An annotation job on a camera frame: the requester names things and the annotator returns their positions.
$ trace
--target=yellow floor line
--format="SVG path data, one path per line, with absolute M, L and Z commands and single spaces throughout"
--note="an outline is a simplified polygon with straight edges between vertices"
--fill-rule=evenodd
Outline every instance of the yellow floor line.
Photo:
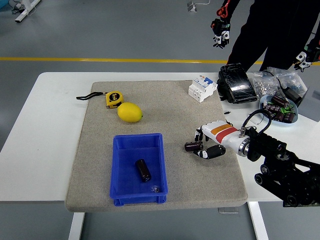
M 178 64 L 227 64 L 227 60 L 205 59 L 148 59 L 148 58 L 80 58 L 80 57 L 0 57 L 0 61 L 29 62 L 110 62 L 110 63 L 178 63 Z

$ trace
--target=plastic bag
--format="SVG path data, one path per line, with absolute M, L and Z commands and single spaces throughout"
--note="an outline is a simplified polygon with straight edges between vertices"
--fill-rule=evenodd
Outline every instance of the plastic bag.
M 281 87 L 286 89 L 291 88 L 300 97 L 303 97 L 307 91 L 307 87 L 302 81 L 301 77 L 298 75 L 297 71 L 288 71 L 275 67 L 267 67 L 267 71 L 271 72 L 275 77 L 277 77 L 281 83 Z
M 256 96 L 261 99 L 265 95 L 276 95 L 279 83 L 270 73 L 256 71 L 249 75 L 249 80 L 253 86 Z

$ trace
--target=lemon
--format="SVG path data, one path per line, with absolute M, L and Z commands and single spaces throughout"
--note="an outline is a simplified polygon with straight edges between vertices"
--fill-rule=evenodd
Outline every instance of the lemon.
M 124 102 L 118 106 L 118 116 L 121 120 L 128 123 L 138 122 L 142 118 L 140 107 L 132 102 Z

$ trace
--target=motion capture glove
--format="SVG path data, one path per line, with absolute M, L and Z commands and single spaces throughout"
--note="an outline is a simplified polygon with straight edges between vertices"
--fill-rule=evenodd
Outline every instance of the motion capture glove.
M 301 70 L 301 72 L 303 72 L 305 68 L 310 67 L 312 63 L 320 61 L 320 41 L 317 42 L 315 39 L 312 39 L 310 43 L 304 47 L 304 50 L 296 56 L 296 59 L 294 69 Z
M 216 42 L 213 46 L 223 49 L 229 43 L 230 22 L 225 19 L 216 18 L 212 21 L 211 28 L 214 32 L 213 39 Z

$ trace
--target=blue plastic bin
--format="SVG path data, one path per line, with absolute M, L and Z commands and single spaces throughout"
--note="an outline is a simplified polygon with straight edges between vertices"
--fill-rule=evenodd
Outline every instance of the blue plastic bin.
M 143 182 L 135 162 L 144 159 L 151 179 Z M 116 135 L 113 138 L 110 197 L 115 206 L 167 200 L 168 185 L 161 133 Z

